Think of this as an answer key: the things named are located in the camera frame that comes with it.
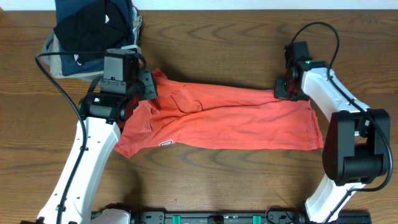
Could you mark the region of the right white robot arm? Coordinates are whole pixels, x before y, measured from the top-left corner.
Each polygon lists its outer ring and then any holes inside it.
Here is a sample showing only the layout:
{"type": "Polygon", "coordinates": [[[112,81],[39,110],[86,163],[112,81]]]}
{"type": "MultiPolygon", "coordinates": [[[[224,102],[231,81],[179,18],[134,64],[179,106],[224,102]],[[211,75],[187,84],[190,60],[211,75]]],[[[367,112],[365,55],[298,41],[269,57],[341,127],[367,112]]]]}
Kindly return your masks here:
{"type": "Polygon", "coordinates": [[[275,82],[281,100],[313,100],[328,119],[325,175],[305,201],[308,223],[329,223],[356,192],[376,192],[391,179],[390,117],[359,101],[324,61],[289,62],[275,82]]]}

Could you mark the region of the red orange t-shirt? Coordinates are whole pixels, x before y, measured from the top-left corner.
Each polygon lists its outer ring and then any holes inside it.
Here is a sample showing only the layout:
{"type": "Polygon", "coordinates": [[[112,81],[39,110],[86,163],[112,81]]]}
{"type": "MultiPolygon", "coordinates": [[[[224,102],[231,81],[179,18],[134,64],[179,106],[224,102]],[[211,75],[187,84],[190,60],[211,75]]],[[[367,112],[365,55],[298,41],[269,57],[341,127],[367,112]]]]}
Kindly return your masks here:
{"type": "Polygon", "coordinates": [[[308,101],[278,100],[271,90],[177,82],[159,69],[153,75],[157,98],[139,103],[115,146],[125,157],[174,143],[207,149],[323,147],[308,101]]]}

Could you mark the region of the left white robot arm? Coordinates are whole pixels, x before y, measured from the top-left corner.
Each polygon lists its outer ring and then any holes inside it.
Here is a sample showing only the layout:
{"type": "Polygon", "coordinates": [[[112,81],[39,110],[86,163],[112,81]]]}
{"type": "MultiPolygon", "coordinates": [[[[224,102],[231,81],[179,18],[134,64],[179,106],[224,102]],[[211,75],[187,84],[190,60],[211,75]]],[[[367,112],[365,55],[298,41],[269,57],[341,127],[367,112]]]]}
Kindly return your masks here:
{"type": "Polygon", "coordinates": [[[86,95],[74,104],[65,90],[44,75],[67,99],[78,116],[70,155],[58,183],[36,223],[131,223],[132,212],[113,205],[92,214],[96,191],[111,151],[140,101],[157,98],[157,87],[140,47],[98,52],[104,70],[91,81],[86,95]]]}

